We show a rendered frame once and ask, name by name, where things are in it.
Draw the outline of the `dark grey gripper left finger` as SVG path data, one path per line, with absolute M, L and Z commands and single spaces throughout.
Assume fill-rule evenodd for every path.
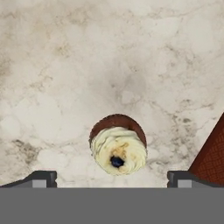
M 3 187 L 56 188 L 56 171 L 34 171 L 26 178 L 3 185 Z

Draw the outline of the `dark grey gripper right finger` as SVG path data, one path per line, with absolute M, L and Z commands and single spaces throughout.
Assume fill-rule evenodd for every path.
M 168 171 L 167 179 L 169 188 L 221 188 L 221 185 L 201 180 L 188 171 Z

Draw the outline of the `cream frosted brown cupcake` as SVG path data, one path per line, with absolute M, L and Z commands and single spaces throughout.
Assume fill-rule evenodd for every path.
M 142 127 L 127 115 L 102 118 L 90 132 L 89 146 L 95 162 L 111 175 L 129 175 L 146 163 L 146 136 Z

